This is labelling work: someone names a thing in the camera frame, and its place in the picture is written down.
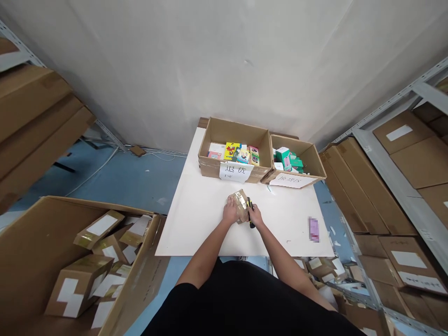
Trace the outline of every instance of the white wall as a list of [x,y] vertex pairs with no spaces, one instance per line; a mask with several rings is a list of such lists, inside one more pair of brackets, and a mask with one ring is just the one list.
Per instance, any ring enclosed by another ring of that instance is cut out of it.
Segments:
[[447,55],[445,0],[2,0],[1,19],[129,143],[201,116],[345,131]]

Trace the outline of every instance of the white label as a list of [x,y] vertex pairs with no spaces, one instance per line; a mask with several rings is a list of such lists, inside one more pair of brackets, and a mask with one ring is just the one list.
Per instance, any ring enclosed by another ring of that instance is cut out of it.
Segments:
[[92,285],[92,289],[89,294],[89,299],[93,296],[93,293],[97,290],[99,285],[101,285],[101,282],[104,280],[104,277],[106,276],[107,272],[104,272],[103,274],[99,275],[94,281]]
[[81,308],[81,303],[83,303],[83,298],[84,295],[82,294],[72,294],[65,306],[63,316],[76,318],[79,313],[79,308]]
[[270,181],[270,185],[279,185],[283,187],[302,188],[317,179],[313,177],[297,176],[287,173],[280,173],[277,177]]
[[403,280],[403,282],[410,286],[448,294],[437,278],[431,278],[424,275],[416,275],[407,272],[398,272],[398,274],[400,275],[400,278]]
[[121,289],[122,289],[122,288],[123,288],[123,285],[120,285],[120,286],[117,287],[117,289],[115,290],[115,292],[113,292],[113,294],[112,294],[112,298],[113,298],[113,299],[118,298],[118,296],[119,296],[120,293],[121,293]]
[[101,328],[106,322],[107,316],[109,315],[113,304],[115,301],[100,302],[95,313],[95,318],[93,319],[92,329]]
[[111,215],[105,215],[103,218],[98,220],[94,225],[87,228],[87,231],[93,233],[94,235],[101,236],[105,233],[112,225],[117,221],[116,218]]
[[363,328],[361,331],[364,332],[367,336],[377,336],[377,332],[373,329]]
[[150,220],[151,220],[150,216],[143,215],[142,217],[139,218],[137,222],[135,222],[133,226],[131,226],[131,228],[128,231],[143,237]]
[[319,258],[311,259],[308,263],[311,269],[315,269],[318,268],[319,266],[322,266],[321,260]]
[[103,249],[103,254],[105,257],[113,258],[113,262],[116,263],[118,261],[118,255],[117,252],[115,252],[115,249],[113,246],[106,247]]
[[294,260],[301,268],[305,269],[305,265],[303,264],[303,261],[298,260],[298,259],[294,259]]
[[397,128],[395,131],[390,132],[386,137],[389,139],[389,141],[394,141],[398,138],[401,138],[403,135],[408,134],[409,132],[412,132],[412,128],[410,128],[408,125],[403,125],[400,128]]
[[126,278],[122,278],[118,275],[108,274],[98,286],[97,290],[93,293],[94,296],[104,297],[113,285],[123,285]]
[[391,251],[395,260],[403,266],[427,268],[423,260],[414,252]]
[[127,248],[125,248],[123,250],[123,254],[125,255],[125,257],[127,259],[127,262],[130,265],[132,265],[132,263],[134,262],[135,258],[137,257],[135,255],[135,250],[136,249],[137,249],[136,247],[128,245]]
[[252,169],[253,165],[232,161],[221,162],[219,178],[244,183],[251,176]]
[[328,282],[330,280],[333,280],[335,278],[335,275],[333,273],[327,274],[322,277],[323,282]]
[[74,294],[76,285],[78,284],[78,279],[65,278],[62,283],[61,291],[57,296],[56,301],[58,302],[68,302],[71,296]]
[[116,273],[121,274],[122,278],[127,278],[129,272],[131,271],[131,267],[128,265],[121,266]]

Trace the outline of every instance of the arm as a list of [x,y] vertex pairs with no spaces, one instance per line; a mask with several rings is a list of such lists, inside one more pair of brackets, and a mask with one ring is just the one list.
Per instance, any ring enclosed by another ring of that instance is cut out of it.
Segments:
[[191,258],[176,285],[190,283],[199,289],[207,281],[215,266],[216,258],[227,235],[227,231],[237,219],[238,215],[235,201],[232,197],[228,197],[227,204],[224,206],[223,219]]
[[251,220],[257,227],[266,246],[272,264],[279,279],[288,286],[294,288],[296,291],[302,293],[314,302],[320,304],[328,310],[335,310],[330,303],[324,299],[310,279],[306,276],[301,267],[294,261],[294,259],[286,252],[285,248],[279,243],[277,238],[272,234],[268,227],[263,222],[261,212],[256,204],[253,205],[254,210],[249,207]]

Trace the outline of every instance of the white paper sign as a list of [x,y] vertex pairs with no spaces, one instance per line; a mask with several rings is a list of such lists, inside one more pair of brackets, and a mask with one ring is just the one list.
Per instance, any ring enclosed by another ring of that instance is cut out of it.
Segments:
[[221,167],[219,168],[219,178],[221,180],[244,183],[251,175],[252,169],[253,165],[232,161],[221,162]]
[[408,285],[428,289],[434,292],[448,294],[437,278],[411,274],[408,272],[398,272],[398,274],[400,275],[400,278],[403,280],[403,282]]
[[292,174],[280,173],[275,179],[269,182],[270,185],[279,185],[283,187],[301,188],[317,179],[307,176],[297,176]]

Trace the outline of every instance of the hand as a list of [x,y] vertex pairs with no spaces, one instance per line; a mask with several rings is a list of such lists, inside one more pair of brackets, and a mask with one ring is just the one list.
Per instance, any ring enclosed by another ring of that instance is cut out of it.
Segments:
[[264,226],[265,223],[263,222],[263,218],[261,218],[261,211],[258,208],[258,205],[253,205],[253,210],[251,207],[249,207],[249,215],[251,215],[251,221],[254,223],[254,225],[258,228],[261,226]]
[[233,197],[227,197],[227,204],[223,210],[223,222],[232,225],[238,220],[237,205]]

